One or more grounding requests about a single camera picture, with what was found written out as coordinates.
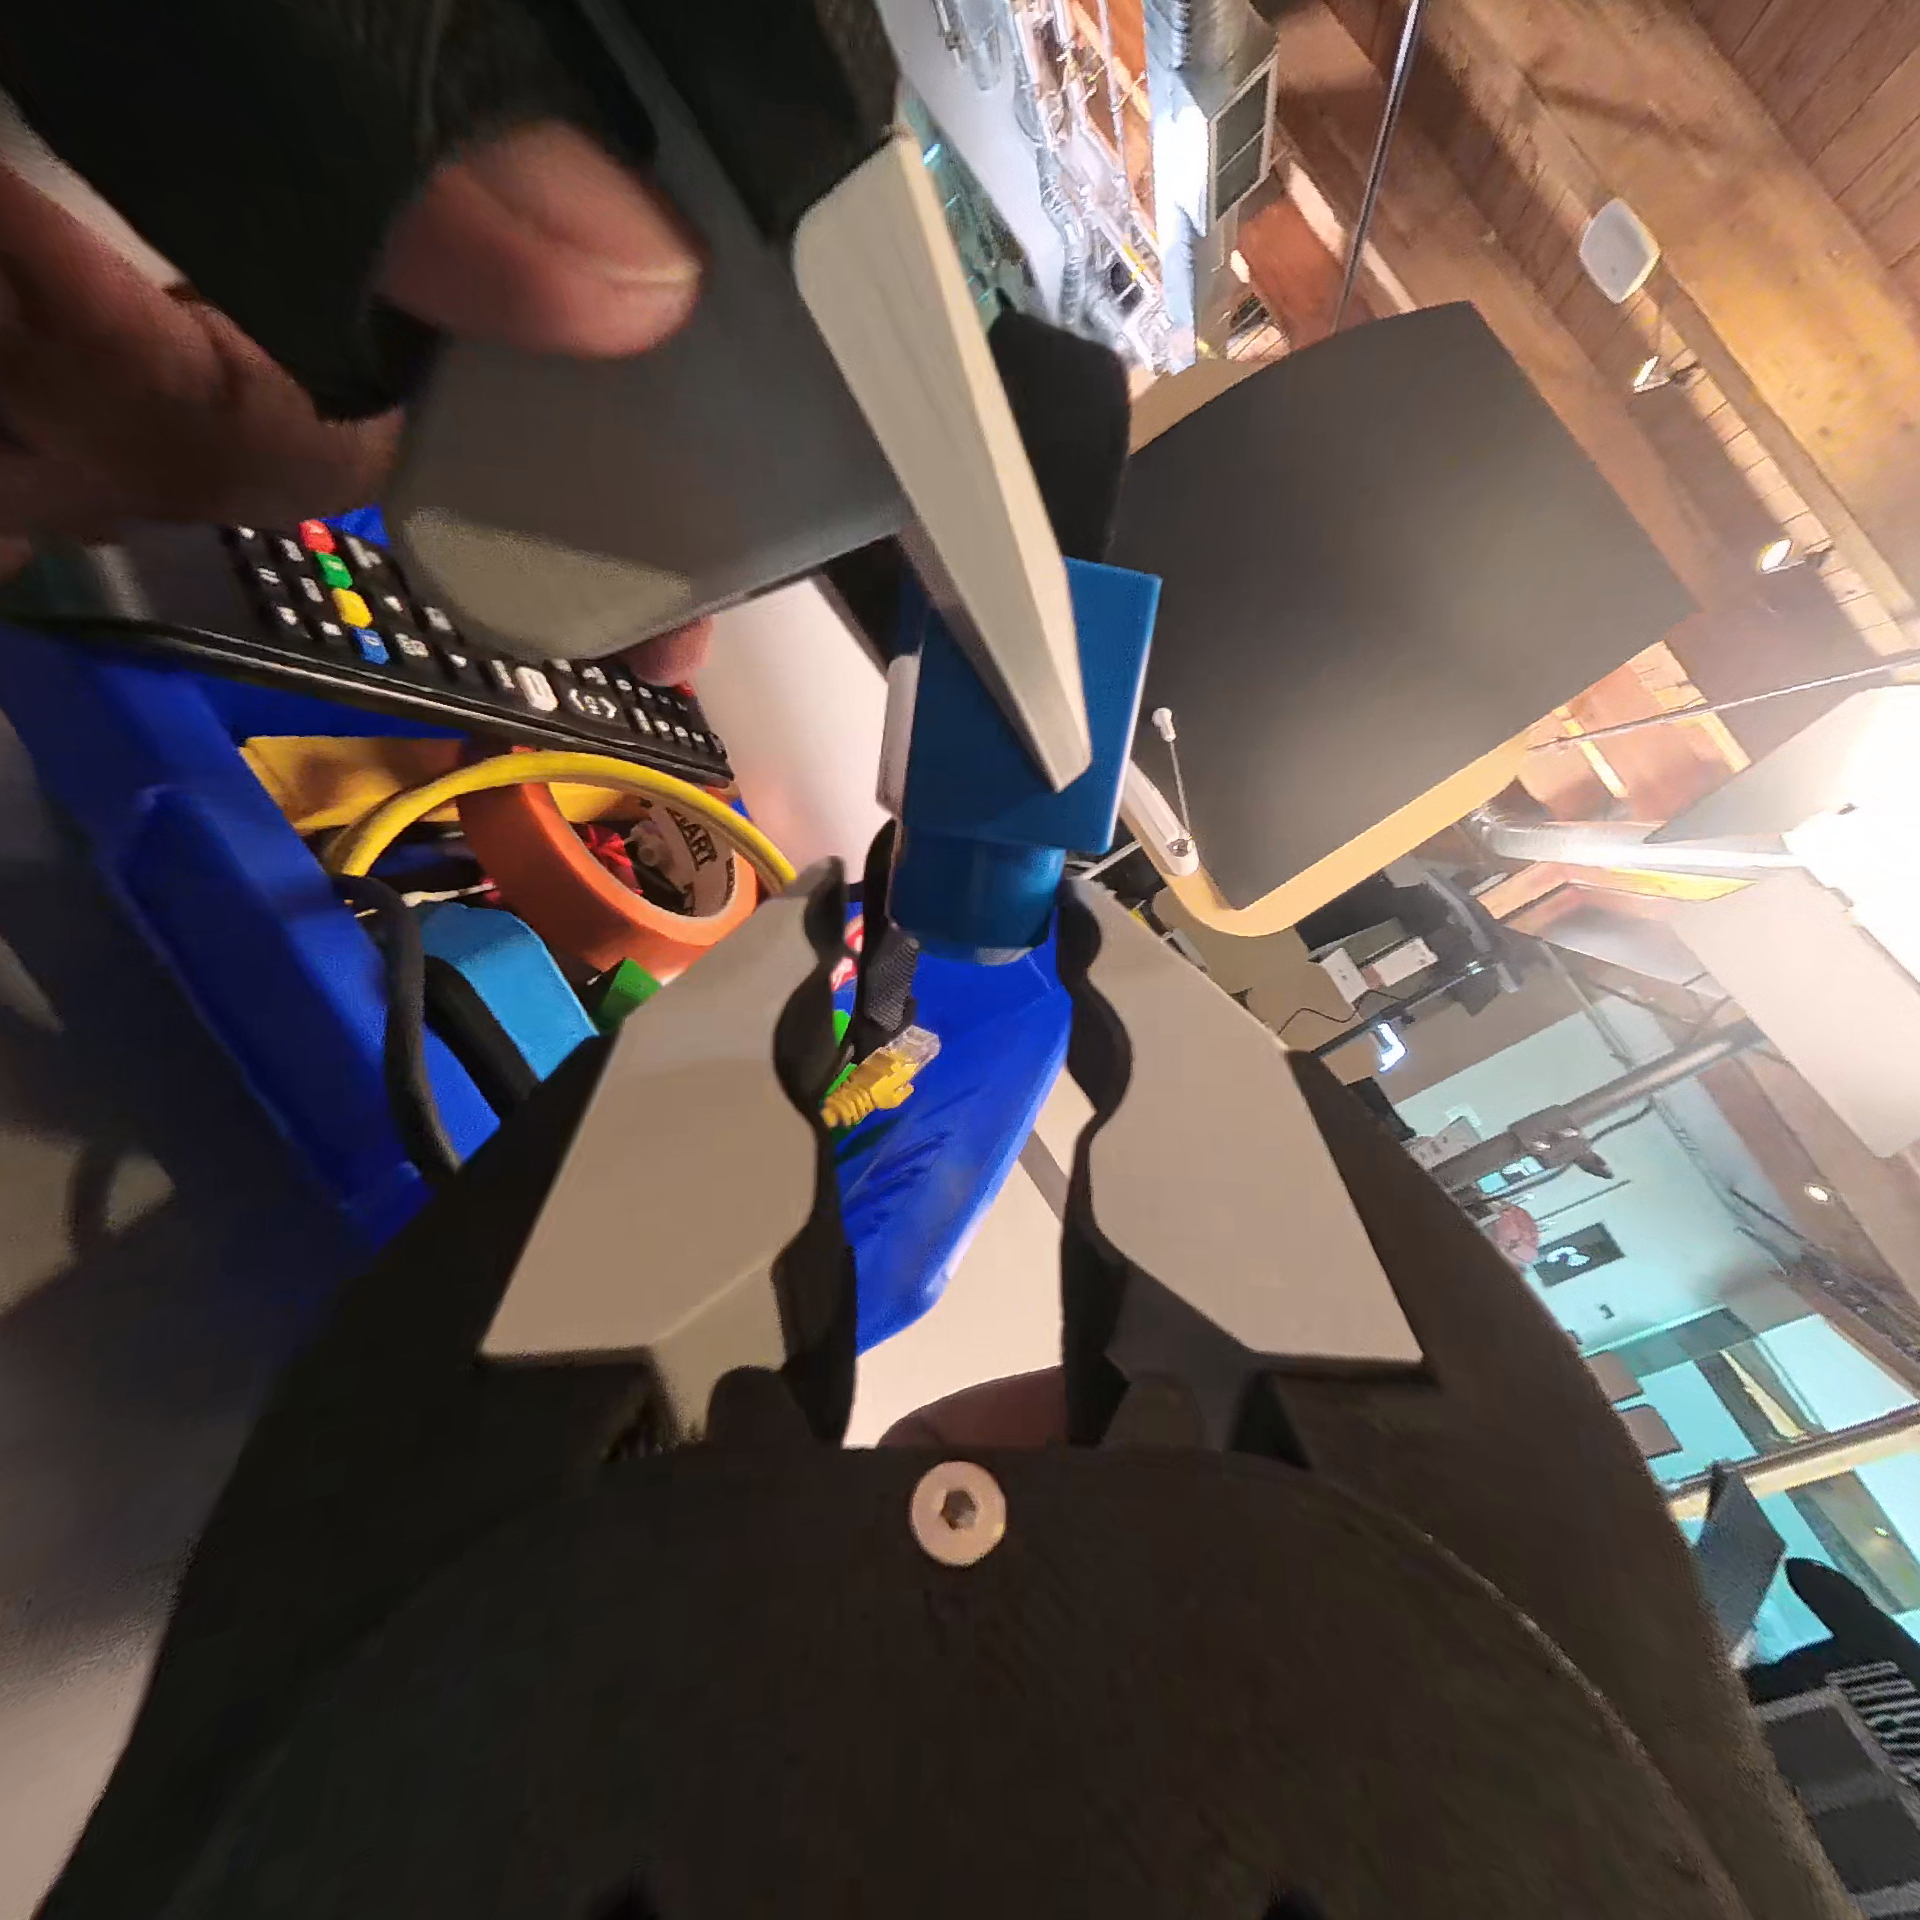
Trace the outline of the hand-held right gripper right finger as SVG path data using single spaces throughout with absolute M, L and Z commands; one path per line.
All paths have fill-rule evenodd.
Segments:
M 1291 1451 L 1281 1378 L 1425 1378 L 1421 1343 L 1295 1060 L 1101 884 L 1056 924 L 1070 1080 L 1070 1442 Z

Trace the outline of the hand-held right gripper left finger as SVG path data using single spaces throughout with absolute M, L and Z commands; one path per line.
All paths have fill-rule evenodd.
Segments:
M 844 1440 L 859 1282 L 821 1116 L 844 919 L 821 856 L 618 1026 L 481 1359 L 639 1360 L 674 1440 L 765 1369 Z

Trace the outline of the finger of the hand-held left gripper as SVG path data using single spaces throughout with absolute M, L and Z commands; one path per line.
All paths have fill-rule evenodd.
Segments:
M 1111 561 L 1131 464 L 1123 359 L 1012 306 L 990 326 L 990 353 L 1058 551 L 1072 561 Z
M 660 136 L 706 243 L 689 322 L 622 359 L 447 345 L 386 494 L 415 582 L 508 655 L 595 659 L 898 539 L 1044 779 L 1090 768 L 1070 582 L 911 131 L 758 230 Z

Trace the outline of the blue plastic block with knob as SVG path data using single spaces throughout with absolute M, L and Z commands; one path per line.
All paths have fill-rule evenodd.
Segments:
M 1066 561 L 1093 760 L 1056 791 L 979 679 L 916 575 L 898 591 L 898 655 L 880 757 L 884 808 L 898 818 L 887 881 L 893 924 L 924 950 L 1003 966 L 1044 944 L 1066 856 L 1112 845 L 1120 791 L 1139 723 L 1165 582 Z

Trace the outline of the large blue plastic bin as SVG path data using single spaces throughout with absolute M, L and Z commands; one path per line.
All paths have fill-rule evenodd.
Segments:
M 83 613 L 80 547 L 3 586 L 3 715 L 257 1099 L 385 1244 L 427 1197 L 386 1099 L 385 961 L 346 924 L 318 827 L 294 822 L 241 746 L 487 744 L 386 731 L 346 705 L 88 643 Z M 898 1109 L 835 1150 L 861 1352 L 937 1304 L 1070 1048 L 1072 1005 L 1048 944 L 997 969 L 924 955 L 911 993 L 942 1048 Z

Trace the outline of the person's left hand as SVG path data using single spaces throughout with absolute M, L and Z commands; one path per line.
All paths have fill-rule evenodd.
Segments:
M 694 317 L 702 263 L 646 182 L 567 125 L 445 162 L 376 292 L 463 339 L 631 355 Z M 139 520 L 287 523 L 370 504 L 400 413 L 323 419 L 3 100 L 3 575 Z

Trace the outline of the black remote control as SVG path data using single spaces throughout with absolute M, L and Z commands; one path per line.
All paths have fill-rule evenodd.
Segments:
M 83 640 L 367 714 L 376 729 L 578 751 L 732 779 L 696 696 L 622 663 L 521 663 L 415 587 L 376 506 L 296 523 L 144 523 L 83 547 Z

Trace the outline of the light blue foam piece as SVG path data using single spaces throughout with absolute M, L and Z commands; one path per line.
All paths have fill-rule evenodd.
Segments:
M 508 1109 L 599 1040 L 543 938 L 502 907 L 420 907 L 423 1012 L 474 1087 Z

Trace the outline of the dark panel with wooden edge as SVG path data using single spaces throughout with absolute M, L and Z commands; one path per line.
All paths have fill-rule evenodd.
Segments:
M 1498 796 L 1528 731 L 1697 599 L 1473 303 L 1295 349 L 1133 449 L 1112 561 L 1165 582 L 1138 765 L 1258 938 Z

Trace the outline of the orange tape roll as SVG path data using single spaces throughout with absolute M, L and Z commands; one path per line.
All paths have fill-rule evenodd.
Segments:
M 706 818 L 651 792 L 519 784 L 459 801 L 466 850 L 543 940 L 582 971 L 680 978 L 761 902 Z

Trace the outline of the white metal stand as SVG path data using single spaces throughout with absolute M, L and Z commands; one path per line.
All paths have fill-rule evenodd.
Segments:
M 1157 705 L 1148 726 L 1165 744 L 1165 779 L 1157 779 L 1139 757 L 1131 757 L 1120 784 L 1120 820 L 1160 874 L 1196 877 L 1202 850 L 1192 827 L 1176 715 L 1169 705 Z

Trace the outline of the white ceiling access point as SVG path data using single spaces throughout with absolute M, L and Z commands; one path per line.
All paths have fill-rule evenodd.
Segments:
M 1606 198 L 1576 235 L 1576 263 L 1601 299 L 1624 306 L 1661 266 L 1661 246 L 1624 198 Z

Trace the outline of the metal air duct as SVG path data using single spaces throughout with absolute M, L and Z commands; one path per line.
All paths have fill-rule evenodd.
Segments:
M 1237 208 L 1274 168 L 1277 30 L 1252 2 L 1143 2 L 1165 367 L 1229 345 Z

